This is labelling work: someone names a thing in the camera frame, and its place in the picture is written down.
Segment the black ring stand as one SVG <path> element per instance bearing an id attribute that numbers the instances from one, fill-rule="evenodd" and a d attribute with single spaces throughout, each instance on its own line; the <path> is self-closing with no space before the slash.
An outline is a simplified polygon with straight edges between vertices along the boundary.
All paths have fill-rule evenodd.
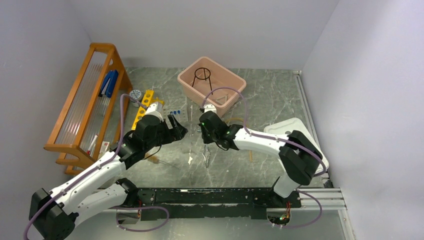
<path id="1" fill-rule="evenodd" d="M 203 95 L 207 95 L 212 88 L 211 71 L 206 67 L 199 67 L 194 71 L 191 87 Z"/>

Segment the metal crucible tongs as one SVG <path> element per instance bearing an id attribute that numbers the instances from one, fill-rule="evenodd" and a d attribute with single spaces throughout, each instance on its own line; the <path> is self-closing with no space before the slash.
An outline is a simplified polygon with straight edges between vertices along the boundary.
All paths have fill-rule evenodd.
<path id="1" fill-rule="evenodd" d="M 209 150 L 209 144 L 212 142 L 210 136 L 203 130 L 200 124 L 196 126 L 197 132 L 201 133 L 201 137 L 203 139 L 203 152 L 202 156 L 204 158 L 205 167 L 209 167 L 210 163 L 210 150 Z"/>

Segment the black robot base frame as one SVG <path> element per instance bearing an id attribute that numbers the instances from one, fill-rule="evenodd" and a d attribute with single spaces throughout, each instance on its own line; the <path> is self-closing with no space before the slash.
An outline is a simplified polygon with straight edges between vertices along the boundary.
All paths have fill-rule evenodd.
<path id="1" fill-rule="evenodd" d="M 152 221 L 196 218 L 268 219 L 269 209 L 300 208 L 300 195 L 292 191 L 283 198 L 270 187 L 251 188 L 139 188 L 121 203 L 121 207 L 159 206 L 167 209 L 146 210 L 141 220 Z"/>

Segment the white clay triangle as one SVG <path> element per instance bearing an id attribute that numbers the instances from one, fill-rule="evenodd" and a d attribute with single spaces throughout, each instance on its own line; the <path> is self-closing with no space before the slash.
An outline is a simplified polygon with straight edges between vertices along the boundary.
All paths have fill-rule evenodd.
<path id="1" fill-rule="evenodd" d="M 217 94 L 213 97 L 213 101 L 218 105 L 224 105 L 229 101 L 230 98 L 231 95 L 229 93 Z"/>

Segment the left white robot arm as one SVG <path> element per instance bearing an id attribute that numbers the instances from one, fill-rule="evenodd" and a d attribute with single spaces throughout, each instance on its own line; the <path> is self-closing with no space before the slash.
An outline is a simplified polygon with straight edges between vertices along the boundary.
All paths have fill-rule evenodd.
<path id="1" fill-rule="evenodd" d="M 173 115 L 165 120 L 148 114 L 136 128 L 122 135 L 115 145 L 89 168 L 50 191 L 41 188 L 31 197 L 29 225 L 46 240 L 64 240 L 77 225 L 104 209 L 141 203 L 138 187 L 127 178 L 106 190 L 95 192 L 112 177 L 146 158 L 147 152 L 180 141 L 188 129 Z"/>

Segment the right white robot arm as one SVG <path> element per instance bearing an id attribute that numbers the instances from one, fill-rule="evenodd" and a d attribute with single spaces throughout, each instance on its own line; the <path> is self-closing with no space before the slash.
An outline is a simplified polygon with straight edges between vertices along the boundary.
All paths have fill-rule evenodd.
<path id="1" fill-rule="evenodd" d="M 249 150 L 278 158 L 283 174 L 274 182 L 270 202 L 282 207 L 298 187 L 309 185 L 312 178 L 327 169 L 316 146 L 300 131 L 290 134 L 269 134 L 255 131 L 240 124 L 227 125 L 213 111 L 199 118 L 199 127 L 205 144 L 216 144 L 224 151 Z"/>

